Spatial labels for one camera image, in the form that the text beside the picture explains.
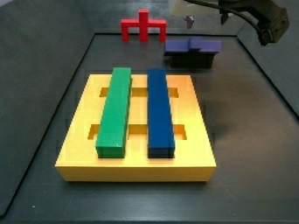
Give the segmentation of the dark robot arm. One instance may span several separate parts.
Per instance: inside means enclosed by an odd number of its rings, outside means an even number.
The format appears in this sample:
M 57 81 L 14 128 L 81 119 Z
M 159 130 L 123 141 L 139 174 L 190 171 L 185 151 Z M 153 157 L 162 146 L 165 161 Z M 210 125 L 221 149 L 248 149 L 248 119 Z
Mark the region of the dark robot arm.
M 274 0 L 219 0 L 219 6 L 248 12 L 258 21 L 258 38 L 262 46 L 277 43 L 290 26 L 288 10 Z

